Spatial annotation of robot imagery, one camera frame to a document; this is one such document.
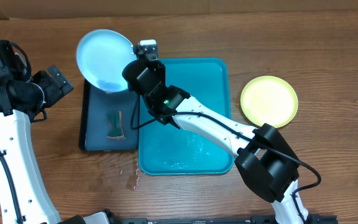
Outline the light blue plate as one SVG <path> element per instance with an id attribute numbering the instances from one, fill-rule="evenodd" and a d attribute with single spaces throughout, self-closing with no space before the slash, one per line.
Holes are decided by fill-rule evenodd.
<path id="1" fill-rule="evenodd" d="M 128 90 L 122 72 L 136 59 L 132 42 L 108 29 L 87 33 L 76 49 L 76 62 L 81 74 L 90 84 L 106 93 Z"/>

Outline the green sponge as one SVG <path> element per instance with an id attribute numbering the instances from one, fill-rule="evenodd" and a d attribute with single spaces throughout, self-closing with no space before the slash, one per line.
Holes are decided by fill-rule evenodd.
<path id="1" fill-rule="evenodd" d="M 106 115 L 110 129 L 108 131 L 107 137 L 109 139 L 124 139 L 124 128 L 122 120 L 122 111 L 113 111 Z"/>

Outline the yellow plate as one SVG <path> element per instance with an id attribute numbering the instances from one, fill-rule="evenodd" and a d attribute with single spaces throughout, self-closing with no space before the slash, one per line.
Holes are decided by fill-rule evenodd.
<path id="1" fill-rule="evenodd" d="M 298 97 L 285 80 L 261 76 L 245 85 L 240 96 L 241 109 L 256 126 L 267 123 L 281 128 L 292 121 L 298 111 Z"/>

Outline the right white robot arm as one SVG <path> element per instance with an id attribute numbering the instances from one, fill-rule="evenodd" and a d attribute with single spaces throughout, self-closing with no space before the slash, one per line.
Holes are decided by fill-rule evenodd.
<path id="1" fill-rule="evenodd" d="M 158 60 L 135 60 L 122 76 L 155 121 L 198 134 L 230 154 L 246 186 L 272 204 L 277 223 L 309 222 L 298 193 L 301 162 L 276 128 L 237 123 L 187 91 L 166 86 L 165 67 Z"/>

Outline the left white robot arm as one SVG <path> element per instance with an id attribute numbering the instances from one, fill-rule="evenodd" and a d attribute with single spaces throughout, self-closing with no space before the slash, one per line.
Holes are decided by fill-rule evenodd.
<path id="1" fill-rule="evenodd" d="M 19 82 L 16 96 L 28 105 L 54 105 L 73 90 L 73 85 L 52 65 L 31 80 Z M 50 200 L 35 158 L 30 126 L 35 113 L 25 108 L 0 112 L 0 207 L 3 223 L 61 223 Z"/>

